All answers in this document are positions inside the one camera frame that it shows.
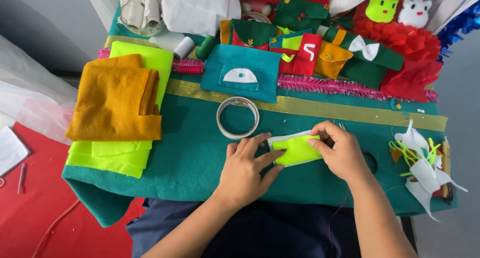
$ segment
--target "red carpet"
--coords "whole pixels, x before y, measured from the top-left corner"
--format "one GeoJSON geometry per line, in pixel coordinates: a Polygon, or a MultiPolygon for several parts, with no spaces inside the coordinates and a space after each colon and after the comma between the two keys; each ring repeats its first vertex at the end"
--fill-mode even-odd
{"type": "MultiPolygon", "coordinates": [[[[17,194],[20,166],[3,175],[0,188],[0,257],[31,258],[48,227],[77,197],[62,179],[69,146],[15,123],[13,132],[31,151],[23,161],[23,188],[17,194]]],[[[143,199],[135,199],[127,214],[114,226],[101,228],[79,203],[60,219],[45,238],[36,257],[127,258],[132,240],[125,225],[141,215],[143,199]]]]}

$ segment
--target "green thread spool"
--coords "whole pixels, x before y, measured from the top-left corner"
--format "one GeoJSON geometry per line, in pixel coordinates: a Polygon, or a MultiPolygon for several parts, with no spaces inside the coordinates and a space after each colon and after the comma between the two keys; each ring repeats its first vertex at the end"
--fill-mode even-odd
{"type": "Polygon", "coordinates": [[[207,36],[203,43],[198,47],[195,55],[202,61],[205,61],[210,55],[210,52],[212,52],[214,46],[215,38],[213,36],[207,36]]]}

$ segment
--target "red felt flower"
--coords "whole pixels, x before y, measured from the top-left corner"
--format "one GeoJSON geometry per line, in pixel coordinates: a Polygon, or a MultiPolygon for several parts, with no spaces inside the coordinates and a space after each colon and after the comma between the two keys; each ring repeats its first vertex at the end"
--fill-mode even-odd
{"type": "Polygon", "coordinates": [[[380,90],[389,95],[428,102],[425,86],[438,79],[441,67],[440,62],[405,58],[400,71],[388,70],[381,81],[380,90]]]}
{"type": "Polygon", "coordinates": [[[413,61],[435,61],[440,54],[440,40],[432,32],[403,23],[376,23],[357,20],[352,33],[380,42],[413,61]]]}

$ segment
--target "white felt semicircle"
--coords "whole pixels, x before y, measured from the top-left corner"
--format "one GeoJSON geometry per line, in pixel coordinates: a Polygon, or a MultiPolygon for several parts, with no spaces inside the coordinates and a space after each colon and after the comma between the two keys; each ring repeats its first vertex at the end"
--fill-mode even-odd
{"type": "Polygon", "coordinates": [[[254,83],[257,82],[257,77],[255,77],[255,74],[250,69],[235,68],[225,74],[225,77],[223,77],[223,81],[254,83]]]}

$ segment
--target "blue tinsel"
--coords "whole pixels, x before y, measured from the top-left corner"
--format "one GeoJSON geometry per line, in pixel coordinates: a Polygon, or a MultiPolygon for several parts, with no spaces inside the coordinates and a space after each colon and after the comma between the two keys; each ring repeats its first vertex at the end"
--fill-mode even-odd
{"type": "Polygon", "coordinates": [[[464,12],[454,17],[448,24],[438,33],[438,39],[441,43],[441,51],[437,61],[443,63],[443,57],[450,58],[448,55],[453,52],[448,50],[448,46],[453,45],[463,37],[459,36],[459,30],[462,34],[468,34],[473,30],[480,29],[480,1],[474,3],[471,7],[465,9],[464,12]]]}

